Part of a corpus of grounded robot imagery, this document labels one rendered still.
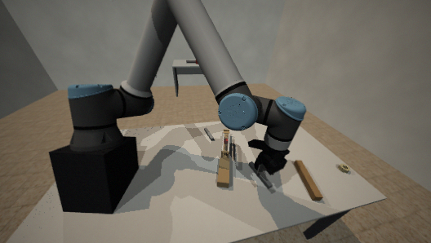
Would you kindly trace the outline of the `grey square stick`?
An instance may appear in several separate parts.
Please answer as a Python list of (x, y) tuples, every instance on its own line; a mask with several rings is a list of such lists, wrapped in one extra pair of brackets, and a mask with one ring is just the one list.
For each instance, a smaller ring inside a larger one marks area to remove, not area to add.
[[(251, 161), (249, 162), (249, 166), (251, 167), (251, 169), (255, 172), (255, 166), (254, 166), (254, 162)], [(265, 185), (265, 187), (267, 189), (271, 188), (273, 185), (269, 182), (268, 179), (265, 179), (262, 175), (259, 175), (259, 179), (262, 181), (262, 183)]]
[(210, 140), (214, 140), (213, 136), (211, 135), (211, 133), (209, 132), (209, 130), (207, 128), (204, 128), (204, 130), (206, 131), (208, 137), (210, 138)]

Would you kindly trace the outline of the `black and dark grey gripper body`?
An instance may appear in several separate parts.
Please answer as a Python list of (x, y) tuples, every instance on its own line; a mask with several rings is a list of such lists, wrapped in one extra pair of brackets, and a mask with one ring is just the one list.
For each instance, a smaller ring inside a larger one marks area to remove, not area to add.
[(262, 150), (258, 157), (261, 157), (260, 162), (265, 166), (267, 169), (266, 171), (271, 175), (284, 168), (287, 163), (287, 159), (284, 157), (289, 154), (290, 151), (288, 149), (284, 151), (278, 151), (269, 147), (267, 144), (265, 145), (269, 151)]

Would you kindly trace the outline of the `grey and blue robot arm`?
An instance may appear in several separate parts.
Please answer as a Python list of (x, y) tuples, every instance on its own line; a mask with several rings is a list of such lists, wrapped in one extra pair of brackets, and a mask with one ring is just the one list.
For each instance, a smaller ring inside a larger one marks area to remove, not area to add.
[(267, 144), (287, 150), (306, 107), (290, 97), (274, 100), (252, 95), (201, 0), (153, 0), (128, 79), (119, 89), (110, 84), (68, 87), (73, 121), (70, 149), (91, 152), (119, 145), (123, 135), (117, 119), (152, 111), (150, 88), (177, 24), (215, 95), (222, 124), (236, 131), (255, 122), (265, 125), (264, 140), (253, 139), (248, 146), (269, 151)]

